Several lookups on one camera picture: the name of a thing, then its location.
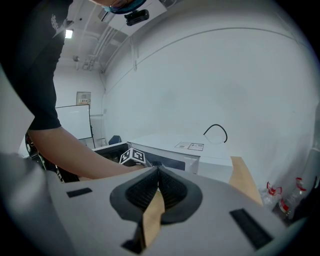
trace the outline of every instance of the ceiling light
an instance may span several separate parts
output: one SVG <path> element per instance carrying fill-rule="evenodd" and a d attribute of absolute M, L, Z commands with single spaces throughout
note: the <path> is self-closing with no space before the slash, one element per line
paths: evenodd
<path fill-rule="evenodd" d="M 70 30 L 70 29 L 66 29 L 65 30 L 65 38 L 72 38 L 72 33 L 73 33 L 74 31 L 73 30 Z"/>

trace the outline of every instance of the white label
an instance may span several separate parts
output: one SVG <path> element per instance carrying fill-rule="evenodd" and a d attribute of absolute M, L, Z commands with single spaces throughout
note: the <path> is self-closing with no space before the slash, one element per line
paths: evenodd
<path fill-rule="evenodd" d="M 203 151 L 204 150 L 204 144 L 197 144 L 197 143 L 191 143 L 188 150 L 198 150 Z"/>
<path fill-rule="evenodd" d="M 189 142 L 180 142 L 178 145 L 175 146 L 175 148 L 187 150 L 191 146 L 191 144 L 192 143 Z"/>

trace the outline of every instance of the black t-shirt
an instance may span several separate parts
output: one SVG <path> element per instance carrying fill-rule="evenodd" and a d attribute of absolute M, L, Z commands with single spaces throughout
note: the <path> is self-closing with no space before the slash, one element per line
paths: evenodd
<path fill-rule="evenodd" d="M 16 19 L 4 25 L 6 39 L 2 39 L 1 65 L 14 90 L 34 115 L 30 130 L 61 126 L 55 109 L 53 77 L 64 45 L 71 3 L 72 0 L 30 0 L 14 8 L 3 8 L 15 10 Z"/>

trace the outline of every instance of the person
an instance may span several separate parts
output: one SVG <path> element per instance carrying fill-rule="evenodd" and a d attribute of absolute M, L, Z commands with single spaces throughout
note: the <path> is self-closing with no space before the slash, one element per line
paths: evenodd
<path fill-rule="evenodd" d="M 8 6 L 10 2 L 2 6 L 2 10 L 14 10 L 16 22 L 3 23 L 7 25 L 2 31 L 6 40 L 3 40 L 1 65 L 14 90 L 34 115 L 28 134 L 41 155 L 64 170 L 89 179 L 143 168 L 141 165 L 127 167 L 98 155 L 61 127 L 58 120 L 53 77 L 73 1 L 30 0 Z M 145 0 L 93 2 L 116 13 L 134 11 Z"/>

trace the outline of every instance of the whiteboard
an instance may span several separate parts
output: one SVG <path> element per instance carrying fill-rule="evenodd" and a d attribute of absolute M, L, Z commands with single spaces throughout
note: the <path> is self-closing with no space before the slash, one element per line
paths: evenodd
<path fill-rule="evenodd" d="M 57 107 L 61 126 L 78 140 L 92 137 L 89 105 Z"/>

